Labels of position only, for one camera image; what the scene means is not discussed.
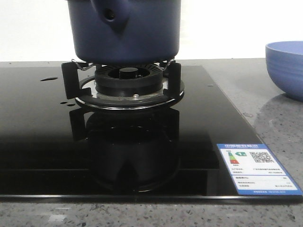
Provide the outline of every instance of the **label sticker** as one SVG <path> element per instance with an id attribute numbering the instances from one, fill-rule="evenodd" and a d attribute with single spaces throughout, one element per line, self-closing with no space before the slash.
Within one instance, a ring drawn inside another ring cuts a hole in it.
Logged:
<path id="1" fill-rule="evenodd" d="M 217 144 L 239 195 L 302 195 L 265 144 Z"/>

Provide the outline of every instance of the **pot handle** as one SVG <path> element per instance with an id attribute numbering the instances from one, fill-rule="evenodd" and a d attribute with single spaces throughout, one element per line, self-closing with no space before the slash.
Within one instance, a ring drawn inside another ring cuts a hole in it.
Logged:
<path id="1" fill-rule="evenodd" d="M 110 26 L 123 26 L 129 17 L 129 0 L 90 0 L 100 19 Z"/>

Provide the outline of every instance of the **gray speckled countertop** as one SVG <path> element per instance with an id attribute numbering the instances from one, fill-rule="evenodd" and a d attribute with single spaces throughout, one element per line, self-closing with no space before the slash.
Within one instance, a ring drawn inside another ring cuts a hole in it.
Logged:
<path id="1" fill-rule="evenodd" d="M 202 65 L 303 188 L 303 103 L 270 80 L 265 59 L 185 60 Z M 40 63 L 58 66 L 58 62 Z M 0 67 L 8 65 L 1 62 Z M 0 226 L 303 227 L 303 204 L 0 203 Z"/>

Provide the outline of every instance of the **ceramic bowl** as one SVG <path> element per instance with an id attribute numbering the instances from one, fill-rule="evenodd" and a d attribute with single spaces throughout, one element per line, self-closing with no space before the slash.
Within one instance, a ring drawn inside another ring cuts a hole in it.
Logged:
<path id="1" fill-rule="evenodd" d="M 266 66 L 270 78 L 287 96 L 303 101 L 303 41 L 267 44 Z"/>

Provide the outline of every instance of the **glass surface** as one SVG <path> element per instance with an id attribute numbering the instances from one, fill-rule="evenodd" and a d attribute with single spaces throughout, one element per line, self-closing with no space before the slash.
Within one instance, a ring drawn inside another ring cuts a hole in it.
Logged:
<path id="1" fill-rule="evenodd" d="M 81 109 L 66 100 L 60 67 L 2 68 L 1 80 L 3 199 L 277 200 L 237 194 L 216 144 L 262 141 L 201 66 L 182 68 L 179 103 L 149 112 Z"/>

